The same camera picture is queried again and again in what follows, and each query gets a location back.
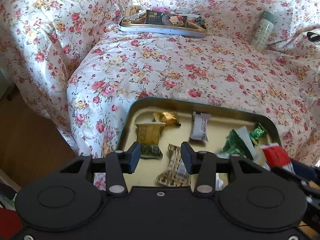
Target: white candy wrapper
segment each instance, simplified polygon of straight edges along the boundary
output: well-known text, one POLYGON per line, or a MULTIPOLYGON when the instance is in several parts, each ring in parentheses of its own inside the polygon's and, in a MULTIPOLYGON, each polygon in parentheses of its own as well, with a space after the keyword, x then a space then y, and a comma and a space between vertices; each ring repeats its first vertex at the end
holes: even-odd
POLYGON ((210 114, 193 112, 193 127, 190 139, 207 142, 207 122, 211 118, 210 114))

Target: black object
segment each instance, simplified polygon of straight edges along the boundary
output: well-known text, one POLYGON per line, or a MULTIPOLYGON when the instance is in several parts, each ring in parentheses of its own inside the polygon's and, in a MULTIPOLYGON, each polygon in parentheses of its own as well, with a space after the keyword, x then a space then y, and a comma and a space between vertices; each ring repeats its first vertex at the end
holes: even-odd
POLYGON ((311 42, 320 41, 320 35, 317 33, 307 32, 307 37, 311 42))
POLYGON ((298 176, 278 168, 281 178, 242 156, 220 159, 194 152, 187 142, 181 154, 187 171, 199 174, 194 192, 189 187, 132 187, 128 193, 122 173, 134 172, 140 151, 135 142, 127 152, 105 158, 80 156, 22 189, 16 209, 25 227, 13 239, 305 240, 297 226, 312 219, 306 214, 320 215, 305 195, 320 192, 310 191, 298 176), (106 173, 106 191, 92 185, 94 172, 106 173), (229 185, 215 191, 220 172, 228 174, 229 185))

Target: bed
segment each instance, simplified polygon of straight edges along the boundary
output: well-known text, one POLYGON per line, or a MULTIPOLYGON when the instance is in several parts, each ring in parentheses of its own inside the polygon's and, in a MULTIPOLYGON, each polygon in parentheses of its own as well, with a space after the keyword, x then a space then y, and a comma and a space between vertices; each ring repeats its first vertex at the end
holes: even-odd
POLYGON ((79 154, 100 157, 114 150, 130 105, 155 96, 264 114, 292 157, 308 165, 319 159, 319 45, 306 37, 306 31, 320 28, 318 0, 2 3, 7 71, 25 101, 52 118, 79 154), (117 23, 130 4, 200 13, 208 35, 122 33, 117 23), (258 51, 249 43, 264 10, 276 16, 276 24, 268 50, 258 51))

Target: wooden floor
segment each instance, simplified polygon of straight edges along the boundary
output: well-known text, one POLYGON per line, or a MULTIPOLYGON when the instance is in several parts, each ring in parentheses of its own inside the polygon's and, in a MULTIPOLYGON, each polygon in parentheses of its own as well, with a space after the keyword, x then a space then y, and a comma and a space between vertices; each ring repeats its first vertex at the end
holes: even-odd
POLYGON ((0 169, 19 186, 74 157, 52 121, 35 114, 19 92, 0 100, 0 169))

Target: red cloth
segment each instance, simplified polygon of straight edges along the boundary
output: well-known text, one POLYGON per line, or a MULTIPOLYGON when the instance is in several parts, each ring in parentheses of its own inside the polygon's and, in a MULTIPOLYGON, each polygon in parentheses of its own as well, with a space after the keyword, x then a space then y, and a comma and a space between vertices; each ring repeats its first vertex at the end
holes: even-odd
POLYGON ((17 212, 0 208, 0 238, 10 239, 22 228, 23 225, 17 212))

